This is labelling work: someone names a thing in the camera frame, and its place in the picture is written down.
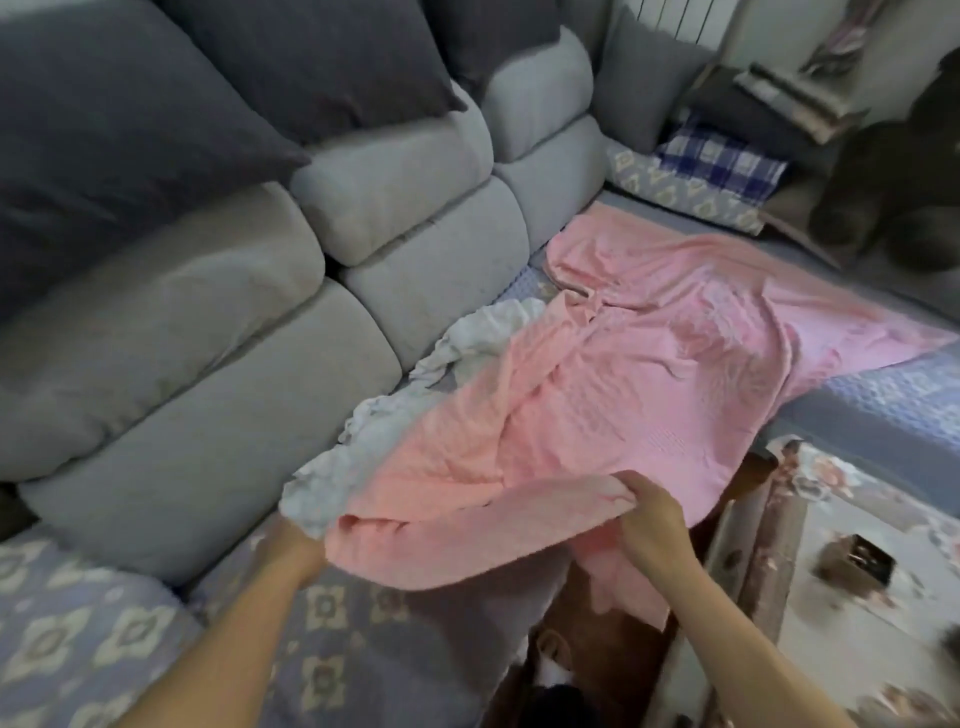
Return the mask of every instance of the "side table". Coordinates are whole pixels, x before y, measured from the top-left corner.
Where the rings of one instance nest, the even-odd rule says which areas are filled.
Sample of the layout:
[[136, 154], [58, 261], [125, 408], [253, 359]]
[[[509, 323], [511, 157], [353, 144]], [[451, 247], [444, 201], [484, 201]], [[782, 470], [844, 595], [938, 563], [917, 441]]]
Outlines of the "side table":
[[[768, 449], [780, 465], [728, 505], [711, 576], [859, 724], [960, 725], [960, 666], [942, 647], [960, 623], [960, 522], [799, 438]], [[852, 535], [895, 560], [885, 589], [854, 595], [817, 575], [824, 547]], [[643, 726], [730, 726], [683, 631]]]

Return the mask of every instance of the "pink fabric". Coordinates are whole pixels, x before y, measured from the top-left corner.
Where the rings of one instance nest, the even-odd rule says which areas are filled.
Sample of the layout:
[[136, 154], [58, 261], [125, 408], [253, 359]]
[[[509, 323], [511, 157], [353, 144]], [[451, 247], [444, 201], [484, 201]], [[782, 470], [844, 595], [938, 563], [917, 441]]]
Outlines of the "pink fabric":
[[748, 243], [682, 239], [603, 205], [547, 260], [580, 293], [411, 428], [327, 534], [335, 565], [429, 589], [572, 539], [601, 602], [662, 625], [610, 522], [633, 498], [597, 473], [646, 474], [693, 525], [786, 401], [955, 339]]

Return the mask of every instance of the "pink bed sheet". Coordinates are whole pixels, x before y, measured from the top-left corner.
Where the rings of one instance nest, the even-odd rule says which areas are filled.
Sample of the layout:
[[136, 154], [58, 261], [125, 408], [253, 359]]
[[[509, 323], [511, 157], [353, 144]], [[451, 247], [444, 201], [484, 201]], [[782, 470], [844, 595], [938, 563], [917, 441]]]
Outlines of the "pink bed sheet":
[[956, 338], [743, 241], [600, 204], [550, 242], [547, 267], [567, 290], [415, 423], [327, 534], [335, 565], [421, 590], [570, 542], [595, 606], [662, 626], [617, 547], [633, 497], [606, 473], [653, 478], [693, 525], [785, 402]]

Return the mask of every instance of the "wooden floor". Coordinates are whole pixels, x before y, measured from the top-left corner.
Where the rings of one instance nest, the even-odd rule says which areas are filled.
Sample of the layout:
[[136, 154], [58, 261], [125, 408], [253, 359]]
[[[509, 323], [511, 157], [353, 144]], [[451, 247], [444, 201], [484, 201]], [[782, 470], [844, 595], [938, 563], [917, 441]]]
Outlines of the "wooden floor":
[[[748, 456], [714, 515], [691, 532], [703, 558], [716, 528], [718, 514], [730, 500], [750, 493], [766, 480], [773, 466]], [[590, 609], [587, 575], [574, 565], [543, 624], [557, 630], [570, 644], [577, 685], [600, 710], [607, 728], [638, 728], [657, 684], [660, 665], [676, 625], [660, 632], [623, 612], [596, 615]], [[504, 685], [485, 726], [508, 728], [530, 679], [529, 670], [516, 670]]]

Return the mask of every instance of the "plaid cloth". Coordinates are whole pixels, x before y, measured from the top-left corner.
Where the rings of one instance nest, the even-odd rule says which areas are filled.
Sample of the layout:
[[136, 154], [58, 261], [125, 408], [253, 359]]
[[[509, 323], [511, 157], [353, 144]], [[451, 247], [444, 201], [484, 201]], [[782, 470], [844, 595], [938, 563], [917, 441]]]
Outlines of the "plaid cloth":
[[787, 163], [765, 156], [746, 142], [698, 123], [692, 114], [657, 148], [660, 169], [704, 180], [748, 205], [761, 206], [777, 189]]

